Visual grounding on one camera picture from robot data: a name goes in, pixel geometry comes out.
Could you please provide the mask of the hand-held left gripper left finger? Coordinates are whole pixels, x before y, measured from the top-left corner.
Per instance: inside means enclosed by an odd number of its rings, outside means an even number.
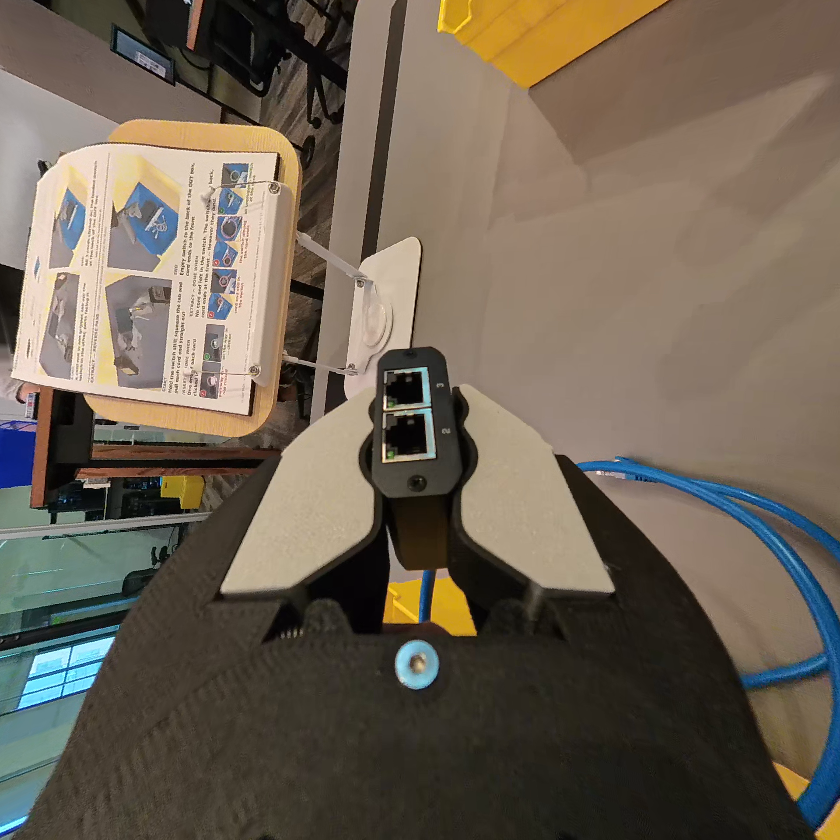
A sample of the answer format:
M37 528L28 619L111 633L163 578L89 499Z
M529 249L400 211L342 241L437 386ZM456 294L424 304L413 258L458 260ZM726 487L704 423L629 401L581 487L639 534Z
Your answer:
M368 387L311 425L283 453L220 586L226 601L275 600L303 618L336 602L356 634L382 631L387 531L367 453Z

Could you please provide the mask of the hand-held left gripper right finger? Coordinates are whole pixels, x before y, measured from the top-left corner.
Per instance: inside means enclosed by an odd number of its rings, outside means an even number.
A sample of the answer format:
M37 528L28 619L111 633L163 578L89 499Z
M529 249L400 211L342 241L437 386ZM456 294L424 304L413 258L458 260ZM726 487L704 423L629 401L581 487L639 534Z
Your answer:
M615 584L552 446L473 385L455 391L465 471L452 501L449 575L476 631L511 602L526 628L556 602L607 603Z

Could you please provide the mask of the yellow plastic bin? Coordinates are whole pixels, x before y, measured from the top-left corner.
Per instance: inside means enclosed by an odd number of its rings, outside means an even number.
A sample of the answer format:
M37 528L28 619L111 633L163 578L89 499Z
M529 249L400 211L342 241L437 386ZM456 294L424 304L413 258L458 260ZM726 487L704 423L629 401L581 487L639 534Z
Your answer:
M388 584L384 622L388 624L418 623L421 590L421 579ZM441 626L451 635L476 635L466 597L448 577L439 577L435 581L430 621ZM805 791L807 779L781 764L774 763L774 767L785 789L798 799Z
M665 1L442 1L437 31L529 89Z

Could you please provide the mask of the black ethernet splitter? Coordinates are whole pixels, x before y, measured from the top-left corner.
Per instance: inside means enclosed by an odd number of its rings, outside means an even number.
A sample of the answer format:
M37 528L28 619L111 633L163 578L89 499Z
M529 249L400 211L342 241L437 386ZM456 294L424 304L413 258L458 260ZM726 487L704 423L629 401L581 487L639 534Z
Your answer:
M445 357L434 348L385 352L371 410L371 479L396 559L406 571L442 570L464 471Z

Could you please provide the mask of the small yellow bin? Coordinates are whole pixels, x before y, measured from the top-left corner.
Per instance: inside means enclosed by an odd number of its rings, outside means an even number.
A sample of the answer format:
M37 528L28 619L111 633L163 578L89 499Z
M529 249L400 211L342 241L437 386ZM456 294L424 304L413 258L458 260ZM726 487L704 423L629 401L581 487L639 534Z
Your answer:
M202 476L163 476L161 498L178 502L180 509L192 511L201 507L205 480Z

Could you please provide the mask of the printed instruction sheet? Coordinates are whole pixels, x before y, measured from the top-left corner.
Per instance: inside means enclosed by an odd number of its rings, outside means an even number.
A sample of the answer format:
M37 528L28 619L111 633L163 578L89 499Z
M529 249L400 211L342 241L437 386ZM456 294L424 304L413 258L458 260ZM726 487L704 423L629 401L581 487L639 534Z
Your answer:
M98 143L38 180L12 376L246 417L269 330L277 153Z

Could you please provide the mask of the dark wooden desk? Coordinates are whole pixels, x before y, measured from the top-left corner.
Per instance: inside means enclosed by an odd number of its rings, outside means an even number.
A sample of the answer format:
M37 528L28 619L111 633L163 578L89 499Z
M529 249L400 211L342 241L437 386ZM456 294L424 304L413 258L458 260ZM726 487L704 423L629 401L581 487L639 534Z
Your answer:
M246 475L279 455L204 444L95 444L94 415L82 394L49 387L37 394L30 507L47 508L74 480Z

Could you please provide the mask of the blue plastic bin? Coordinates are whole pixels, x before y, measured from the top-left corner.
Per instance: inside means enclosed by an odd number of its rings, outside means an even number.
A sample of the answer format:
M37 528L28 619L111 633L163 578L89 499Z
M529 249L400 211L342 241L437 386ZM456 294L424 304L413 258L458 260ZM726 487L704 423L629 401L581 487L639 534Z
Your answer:
M37 423L13 420L1 423L2 489L30 487L35 463Z

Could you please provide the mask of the black wall sign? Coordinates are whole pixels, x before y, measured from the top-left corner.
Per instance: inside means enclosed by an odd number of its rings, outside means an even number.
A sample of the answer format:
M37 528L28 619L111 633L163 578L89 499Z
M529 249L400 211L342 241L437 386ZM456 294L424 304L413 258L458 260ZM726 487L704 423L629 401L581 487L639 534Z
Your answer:
M111 25L110 49L115 55L127 60L134 66L165 81L171 86L176 84L174 60L164 52L154 49L136 38L117 24Z

